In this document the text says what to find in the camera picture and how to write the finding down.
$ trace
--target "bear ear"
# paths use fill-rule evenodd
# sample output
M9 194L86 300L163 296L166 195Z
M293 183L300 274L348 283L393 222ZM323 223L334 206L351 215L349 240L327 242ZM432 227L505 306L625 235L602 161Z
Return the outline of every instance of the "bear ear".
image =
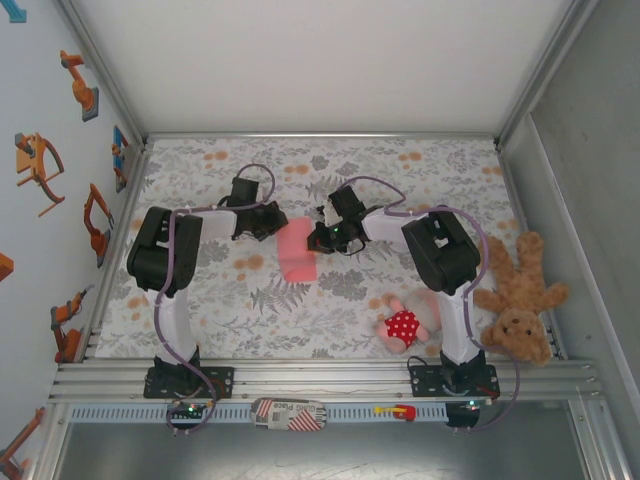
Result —
M486 347L490 347L496 344L496 342L493 339L494 328L495 328L494 326L490 326L485 328L484 331L482 332L482 344Z

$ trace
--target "gray wall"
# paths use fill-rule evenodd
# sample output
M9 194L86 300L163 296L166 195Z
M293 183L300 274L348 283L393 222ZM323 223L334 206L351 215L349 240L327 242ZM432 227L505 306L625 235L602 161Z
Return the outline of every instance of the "gray wall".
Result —
M601 2L533 112L636 384L640 383L640 310L635 301L640 286L638 25L640 2ZM636 406L640 409L640 398Z
M600 2L534 109L535 126L531 120L530 126L523 122L505 149L529 227L547 238L547 280L563 280L573 288L569 302L556 310L567 351L573 358L597 359L636 473L640 472L634 454L640 451L640 314L634 302L640 285L638 25L640 2ZM538 134L542 143L536 145ZM562 211L570 214L571 221L559 214Z

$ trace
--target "bear face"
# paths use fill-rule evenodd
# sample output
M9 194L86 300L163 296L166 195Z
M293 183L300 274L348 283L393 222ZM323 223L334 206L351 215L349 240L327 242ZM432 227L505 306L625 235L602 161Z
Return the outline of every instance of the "bear face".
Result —
M496 323L482 333L482 343L487 346L503 346L520 361L545 365L551 358L551 349L544 325L531 311L507 308Z

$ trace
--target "white wall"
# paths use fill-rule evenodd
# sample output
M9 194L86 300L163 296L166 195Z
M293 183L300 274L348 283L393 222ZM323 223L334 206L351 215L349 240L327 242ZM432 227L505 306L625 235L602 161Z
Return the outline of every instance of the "white wall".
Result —
M75 0L147 131L496 132L570 0Z
M20 0L26 24L9 24L0 11L0 252L13 259L15 271L0 282L0 448L44 404L56 370L49 310L63 305L90 283L99 287L102 270L83 224L89 182L102 192L118 221L126 190L115 192L111 142L118 123L101 91L99 117L83 123L71 92L71 75L60 65L59 51L79 53L52 2ZM90 86L91 72L79 67ZM16 173L14 135L34 132L52 142L65 172L50 187L65 200L38 218L50 202L34 182ZM47 172L55 171L45 155ZM97 207L94 225L107 221ZM93 310L97 288L74 319L78 327Z

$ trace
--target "table surface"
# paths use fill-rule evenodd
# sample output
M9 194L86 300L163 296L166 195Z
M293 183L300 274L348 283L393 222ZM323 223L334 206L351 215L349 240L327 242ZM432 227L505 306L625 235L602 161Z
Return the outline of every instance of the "table surface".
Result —
M126 257L151 206L178 208L217 203L231 190L240 167L257 162L276 176L274 199L288 218L310 216L344 180L371 175L407 195L399 209L446 204L473 215L509 250L518 234L498 158L490 139L227 138L158 140L138 195L126 248L102 325L98 357L150 358L156 334L152 309L126 272ZM243 176L269 188L268 176ZM384 186L359 181L365 203L396 197ZM200 245L189 286L192 330L203 357L386 358L374 335L378 318L390 316L389 294L400 298L423 286L409 254L371 242L352 257L317 255L318 281L288 284L277 260L276 239L258 243L213 239ZM488 274L482 285L494 286ZM480 330L494 315L475 310ZM435 356L439 333L406 353Z

